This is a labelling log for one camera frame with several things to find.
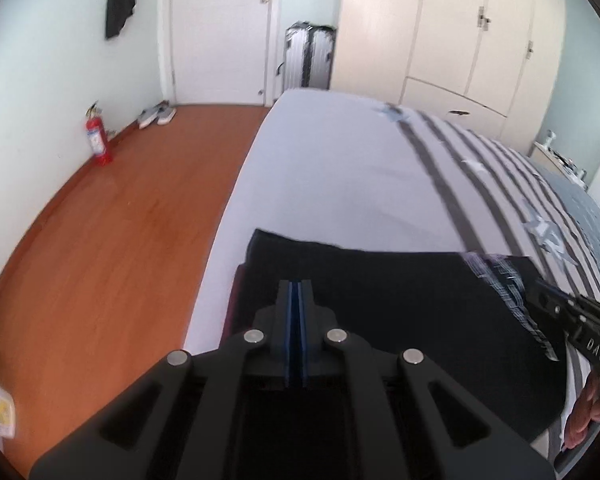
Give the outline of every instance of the reddish-brown floor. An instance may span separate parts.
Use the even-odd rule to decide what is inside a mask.
[[[224,206],[266,108],[179,108],[58,206],[0,293],[11,463],[35,460],[179,348]]]

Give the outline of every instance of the shoe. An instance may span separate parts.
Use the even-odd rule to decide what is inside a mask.
[[[158,112],[158,124],[160,124],[160,126],[169,124],[175,114],[176,114],[175,108],[172,108],[169,105],[163,106],[160,109],[160,111]]]
[[[155,105],[154,107],[149,108],[148,110],[142,110],[142,113],[138,117],[138,127],[142,130],[143,128],[146,128],[149,124],[153,123],[155,121],[155,118],[158,116],[158,113],[160,113],[160,110],[162,110],[163,107],[164,105],[160,103],[159,105]]]

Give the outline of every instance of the red fire extinguisher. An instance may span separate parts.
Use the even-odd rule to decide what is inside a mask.
[[[87,137],[91,143],[96,164],[104,166],[105,164],[109,164],[113,158],[109,147],[109,139],[107,139],[107,133],[102,123],[102,110],[96,106],[97,104],[94,103],[87,110]]]

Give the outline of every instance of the silver suitcase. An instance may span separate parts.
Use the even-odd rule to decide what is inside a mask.
[[[335,29],[297,22],[286,30],[283,90],[328,89]]]
[[[331,82],[331,63],[336,32],[331,27],[314,28],[311,42],[309,88],[328,90]]]

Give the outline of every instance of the door frame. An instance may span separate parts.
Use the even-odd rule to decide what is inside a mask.
[[[177,104],[175,69],[173,67],[173,30],[171,13],[173,0],[158,0],[158,66],[160,88],[164,99]],[[264,69],[264,105],[273,106],[276,98],[277,38],[280,31],[280,7],[282,0],[269,0],[269,19],[266,31],[266,62]]]

